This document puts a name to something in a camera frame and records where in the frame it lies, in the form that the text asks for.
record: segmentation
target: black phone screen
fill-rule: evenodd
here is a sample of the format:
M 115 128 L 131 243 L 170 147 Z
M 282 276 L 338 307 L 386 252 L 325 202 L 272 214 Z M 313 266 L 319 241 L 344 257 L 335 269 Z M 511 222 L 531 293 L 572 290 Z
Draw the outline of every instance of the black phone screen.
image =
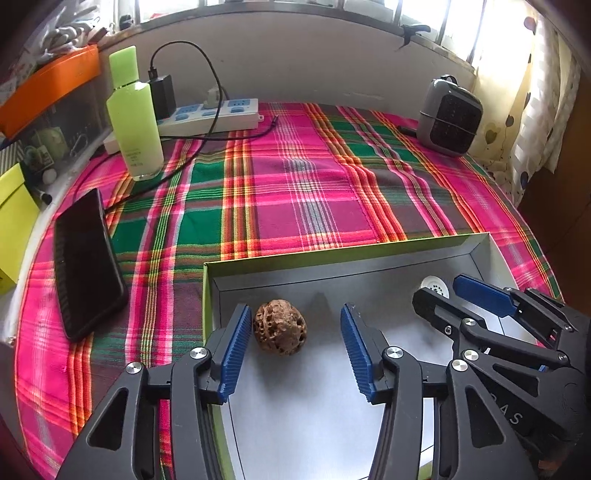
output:
M 81 340 L 98 322 L 126 305 L 127 288 L 97 189 L 57 218 L 54 271 L 61 319 L 71 341 Z

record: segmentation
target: orange box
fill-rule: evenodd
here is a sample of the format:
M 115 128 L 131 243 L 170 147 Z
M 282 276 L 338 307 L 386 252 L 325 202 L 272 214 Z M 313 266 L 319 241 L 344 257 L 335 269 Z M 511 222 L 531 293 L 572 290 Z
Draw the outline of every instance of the orange box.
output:
M 13 139 L 60 98 L 99 75 L 96 45 L 52 61 L 31 75 L 0 107 L 0 131 Z

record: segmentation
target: walnut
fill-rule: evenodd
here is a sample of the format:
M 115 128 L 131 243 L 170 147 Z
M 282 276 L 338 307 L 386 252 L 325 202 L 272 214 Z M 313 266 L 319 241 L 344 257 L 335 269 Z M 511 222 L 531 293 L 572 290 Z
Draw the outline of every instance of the walnut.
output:
M 252 330 L 259 346 L 271 353 L 293 355 L 306 341 L 306 321 L 286 300 L 271 300 L 256 311 Z

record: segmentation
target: windowsill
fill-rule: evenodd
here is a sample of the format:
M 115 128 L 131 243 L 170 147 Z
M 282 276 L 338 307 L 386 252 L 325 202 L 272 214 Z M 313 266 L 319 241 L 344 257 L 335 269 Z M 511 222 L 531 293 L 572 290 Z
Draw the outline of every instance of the windowsill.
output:
M 134 35 L 154 30 L 156 28 L 165 27 L 177 22 L 186 20 L 192 20 L 193 18 L 201 17 L 212 17 L 214 15 L 224 14 L 240 14 L 240 13 L 253 13 L 253 12 L 283 12 L 283 13 L 295 13 L 305 15 L 319 15 L 321 17 L 337 18 L 339 20 L 345 20 L 354 22 L 360 25 L 366 25 L 368 27 L 377 28 L 398 37 L 402 37 L 402 28 L 391 23 L 386 23 L 375 18 L 361 15 L 358 13 L 345 11 L 340 8 L 324 7 L 322 5 L 312 4 L 300 4 L 293 2 L 275 2 L 275 1 L 261 1 L 261 2 L 232 2 L 220 5 L 211 5 L 209 7 L 193 8 L 191 10 L 183 10 L 173 14 L 163 15 L 162 17 L 154 18 L 147 22 L 143 22 L 140 25 L 130 27 L 126 30 L 116 33 L 109 37 L 104 43 L 101 43 L 100 49 L 117 45 L 120 41 L 127 38 L 133 37 Z M 466 70 L 474 73 L 474 67 L 465 60 L 455 55 L 449 50 L 446 50 L 440 45 L 437 45 L 431 40 L 421 37 L 420 35 L 414 35 L 411 41 L 417 43 L 442 57 L 448 58 L 449 60 L 461 65 Z

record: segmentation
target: table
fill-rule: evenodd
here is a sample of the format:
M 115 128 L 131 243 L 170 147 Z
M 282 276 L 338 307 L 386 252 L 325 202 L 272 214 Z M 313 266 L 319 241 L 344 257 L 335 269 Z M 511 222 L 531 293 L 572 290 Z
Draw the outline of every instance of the table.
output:
M 43 477 L 55 477 L 128 362 L 167 364 L 202 344 L 206 261 L 488 231 L 521 288 L 560 295 L 531 231 L 492 178 L 469 157 L 434 153 L 395 130 L 414 121 L 299 103 L 262 104 L 261 113 L 260 131 L 279 116 L 268 135 L 208 142 L 170 182 L 108 214 L 129 305 L 74 345 L 61 330 L 53 223 L 48 228 L 24 286 L 15 364 L 25 444 Z M 164 174 L 198 144 L 167 142 Z M 107 206 L 145 185 L 134 184 L 116 157 L 96 167 L 78 195 L 99 188 Z M 161 415 L 169 478 L 166 406 Z

